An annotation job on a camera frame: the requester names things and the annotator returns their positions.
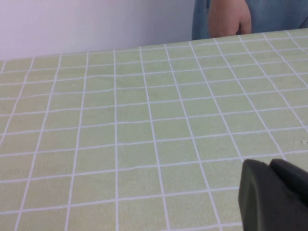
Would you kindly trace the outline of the person's right hand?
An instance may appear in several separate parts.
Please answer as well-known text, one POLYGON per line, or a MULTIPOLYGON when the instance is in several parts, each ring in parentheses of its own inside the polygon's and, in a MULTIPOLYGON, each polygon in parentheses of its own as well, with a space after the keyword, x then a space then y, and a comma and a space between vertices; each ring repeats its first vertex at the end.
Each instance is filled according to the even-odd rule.
POLYGON ((210 37, 252 33, 251 13, 245 0, 212 0, 208 12, 210 37))

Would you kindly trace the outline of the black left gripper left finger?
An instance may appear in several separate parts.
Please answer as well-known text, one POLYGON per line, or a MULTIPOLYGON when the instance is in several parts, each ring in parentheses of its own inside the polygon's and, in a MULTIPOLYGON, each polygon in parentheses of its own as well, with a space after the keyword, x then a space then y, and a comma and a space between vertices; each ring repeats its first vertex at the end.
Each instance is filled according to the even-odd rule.
POLYGON ((308 194, 287 187, 269 164, 243 162, 238 203, 245 231, 306 231, 308 194))

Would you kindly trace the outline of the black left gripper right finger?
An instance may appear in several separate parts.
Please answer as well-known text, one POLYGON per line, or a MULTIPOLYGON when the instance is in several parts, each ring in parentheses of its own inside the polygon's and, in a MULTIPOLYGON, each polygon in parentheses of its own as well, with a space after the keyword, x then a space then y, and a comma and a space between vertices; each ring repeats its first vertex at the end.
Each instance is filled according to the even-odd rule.
POLYGON ((288 188, 297 194, 308 193, 308 173, 283 159, 272 159, 269 166, 288 188))

